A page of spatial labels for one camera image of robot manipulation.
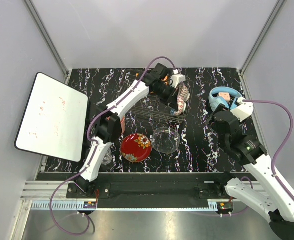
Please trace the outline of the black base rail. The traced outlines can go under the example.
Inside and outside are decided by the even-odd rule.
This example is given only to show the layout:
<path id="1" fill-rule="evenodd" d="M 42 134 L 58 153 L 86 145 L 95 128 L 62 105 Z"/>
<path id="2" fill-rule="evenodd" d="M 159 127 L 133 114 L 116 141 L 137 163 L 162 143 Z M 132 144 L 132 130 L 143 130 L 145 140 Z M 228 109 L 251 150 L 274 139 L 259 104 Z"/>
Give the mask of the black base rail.
<path id="1" fill-rule="evenodd" d="M 168 210 L 207 208 L 208 200 L 229 200 L 224 173 L 106 173 L 82 192 L 72 181 L 69 199 L 89 200 L 99 191 L 99 210 Z"/>

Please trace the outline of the light blue headphones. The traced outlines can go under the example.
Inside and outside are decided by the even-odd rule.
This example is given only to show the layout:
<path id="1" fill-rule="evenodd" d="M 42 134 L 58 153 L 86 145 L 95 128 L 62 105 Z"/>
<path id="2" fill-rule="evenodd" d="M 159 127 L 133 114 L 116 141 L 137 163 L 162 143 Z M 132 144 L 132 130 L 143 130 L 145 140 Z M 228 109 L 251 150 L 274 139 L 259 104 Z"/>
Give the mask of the light blue headphones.
<path id="1" fill-rule="evenodd" d="M 230 103 L 230 100 L 225 100 L 221 94 L 229 94 L 229 96 L 233 97 L 233 101 Z M 221 86 L 213 88 L 209 92 L 208 101 L 212 111 L 215 111 L 219 105 L 224 106 L 228 110 L 232 110 L 237 107 L 236 102 L 238 98 L 242 97 L 243 96 L 238 91 L 229 87 Z"/>

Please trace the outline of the pink plastic cup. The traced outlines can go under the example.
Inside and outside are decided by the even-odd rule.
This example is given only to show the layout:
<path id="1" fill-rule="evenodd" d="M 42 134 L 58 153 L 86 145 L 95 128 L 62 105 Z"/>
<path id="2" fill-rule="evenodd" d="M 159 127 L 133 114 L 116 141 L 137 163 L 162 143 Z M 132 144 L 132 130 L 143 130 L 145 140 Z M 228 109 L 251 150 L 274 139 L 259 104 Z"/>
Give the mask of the pink plastic cup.
<path id="1" fill-rule="evenodd" d="M 124 134 L 125 132 L 125 117 L 123 116 L 121 121 L 120 121 L 120 125 L 121 125 L 121 134 Z"/>

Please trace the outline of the clear glass cup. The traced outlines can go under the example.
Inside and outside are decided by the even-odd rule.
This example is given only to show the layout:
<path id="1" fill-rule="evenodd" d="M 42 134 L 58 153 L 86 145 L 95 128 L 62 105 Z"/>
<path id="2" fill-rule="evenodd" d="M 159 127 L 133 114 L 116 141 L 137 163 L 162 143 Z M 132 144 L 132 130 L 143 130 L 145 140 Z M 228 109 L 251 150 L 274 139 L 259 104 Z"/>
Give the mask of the clear glass cup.
<path id="1" fill-rule="evenodd" d="M 102 164 L 106 166 L 112 162 L 112 159 L 113 159 L 113 157 L 112 157 L 111 149 L 108 149 L 108 151 L 106 152 L 106 154 L 102 160 Z"/>

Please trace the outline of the beige patterned bowl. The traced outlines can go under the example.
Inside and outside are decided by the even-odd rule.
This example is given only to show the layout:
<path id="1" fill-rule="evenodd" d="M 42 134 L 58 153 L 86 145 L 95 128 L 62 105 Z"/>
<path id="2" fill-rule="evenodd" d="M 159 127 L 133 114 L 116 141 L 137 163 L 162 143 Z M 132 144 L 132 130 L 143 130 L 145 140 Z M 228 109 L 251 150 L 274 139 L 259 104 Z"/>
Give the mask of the beige patterned bowl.
<path id="1" fill-rule="evenodd" d="M 177 95 L 177 107 L 178 110 L 174 113 L 174 115 L 178 116 L 182 114 L 186 109 L 186 102 L 190 97 L 190 93 L 188 88 L 183 84 L 178 84 L 178 95 Z"/>

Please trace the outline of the pink cube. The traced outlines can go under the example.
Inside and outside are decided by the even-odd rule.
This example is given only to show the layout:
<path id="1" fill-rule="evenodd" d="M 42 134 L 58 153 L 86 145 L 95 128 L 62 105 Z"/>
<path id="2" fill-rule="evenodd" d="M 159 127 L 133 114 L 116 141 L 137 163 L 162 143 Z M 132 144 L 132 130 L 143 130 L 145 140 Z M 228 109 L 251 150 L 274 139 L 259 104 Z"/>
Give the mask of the pink cube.
<path id="1" fill-rule="evenodd" d="M 225 100 L 227 103 L 230 102 L 230 94 L 228 92 L 219 92 L 218 96 Z"/>

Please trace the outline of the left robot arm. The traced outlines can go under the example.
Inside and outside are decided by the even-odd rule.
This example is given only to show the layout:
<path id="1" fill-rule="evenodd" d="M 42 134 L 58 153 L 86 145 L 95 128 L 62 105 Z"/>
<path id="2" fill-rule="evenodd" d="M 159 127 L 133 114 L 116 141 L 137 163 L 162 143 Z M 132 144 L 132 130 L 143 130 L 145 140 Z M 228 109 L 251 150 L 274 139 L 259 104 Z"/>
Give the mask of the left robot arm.
<path id="1" fill-rule="evenodd" d="M 184 98 L 178 94 L 178 87 L 186 77 L 174 67 L 169 69 L 158 63 L 151 69 L 145 69 L 138 80 L 116 100 L 108 105 L 99 105 L 95 118 L 89 124 L 86 136 L 90 141 L 90 150 L 79 173 L 69 180 L 74 181 L 77 192 L 84 198 L 94 194 L 92 184 L 98 177 L 99 169 L 111 144 L 121 136 L 121 119 L 140 100 L 150 93 L 156 94 L 161 102 L 179 112 L 178 100 L 184 104 Z"/>

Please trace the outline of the red floral plate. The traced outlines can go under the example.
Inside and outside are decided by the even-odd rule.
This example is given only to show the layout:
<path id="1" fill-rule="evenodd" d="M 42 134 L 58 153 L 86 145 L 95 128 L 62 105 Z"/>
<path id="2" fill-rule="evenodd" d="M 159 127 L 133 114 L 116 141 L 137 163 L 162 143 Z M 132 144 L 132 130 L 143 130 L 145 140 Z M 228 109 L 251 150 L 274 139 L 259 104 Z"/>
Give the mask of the red floral plate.
<path id="1" fill-rule="evenodd" d="M 150 140 L 143 134 L 128 135 L 121 143 L 121 156 L 131 163 L 139 163 L 147 159 L 152 150 Z"/>

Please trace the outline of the white board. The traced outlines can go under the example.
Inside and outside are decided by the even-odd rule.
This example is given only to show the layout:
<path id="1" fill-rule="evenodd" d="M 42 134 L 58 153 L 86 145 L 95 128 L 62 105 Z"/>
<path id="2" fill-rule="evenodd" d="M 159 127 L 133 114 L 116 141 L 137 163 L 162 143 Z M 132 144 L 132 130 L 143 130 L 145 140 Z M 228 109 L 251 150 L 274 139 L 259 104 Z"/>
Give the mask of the white board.
<path id="1" fill-rule="evenodd" d="M 14 142 L 16 149 L 81 160 L 87 95 L 38 72 Z"/>

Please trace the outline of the clear glass bowl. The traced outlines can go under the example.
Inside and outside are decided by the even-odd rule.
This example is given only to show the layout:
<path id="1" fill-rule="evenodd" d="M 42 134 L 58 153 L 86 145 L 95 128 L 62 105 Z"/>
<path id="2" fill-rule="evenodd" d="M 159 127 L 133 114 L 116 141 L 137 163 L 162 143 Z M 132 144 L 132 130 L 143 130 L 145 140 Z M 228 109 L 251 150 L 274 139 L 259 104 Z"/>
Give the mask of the clear glass bowl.
<path id="1" fill-rule="evenodd" d="M 162 154 L 172 154 L 179 147 L 180 135 L 173 128 L 160 127 L 153 131 L 150 141 L 155 151 Z"/>

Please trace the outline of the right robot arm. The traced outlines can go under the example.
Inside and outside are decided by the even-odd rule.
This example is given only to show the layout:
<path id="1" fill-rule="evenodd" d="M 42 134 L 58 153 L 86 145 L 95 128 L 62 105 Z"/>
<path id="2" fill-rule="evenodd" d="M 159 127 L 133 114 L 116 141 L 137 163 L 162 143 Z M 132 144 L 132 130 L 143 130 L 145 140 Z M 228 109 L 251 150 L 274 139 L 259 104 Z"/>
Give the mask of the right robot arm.
<path id="1" fill-rule="evenodd" d="M 275 167 L 277 154 L 270 156 L 255 137 L 241 130 L 241 124 L 253 113 L 253 104 L 243 97 L 236 100 L 234 108 L 214 104 L 208 122 L 218 135 L 220 148 L 258 181 L 266 195 L 227 172 L 214 185 L 214 194 L 241 201 L 259 214 L 278 238 L 294 240 L 294 189 Z"/>

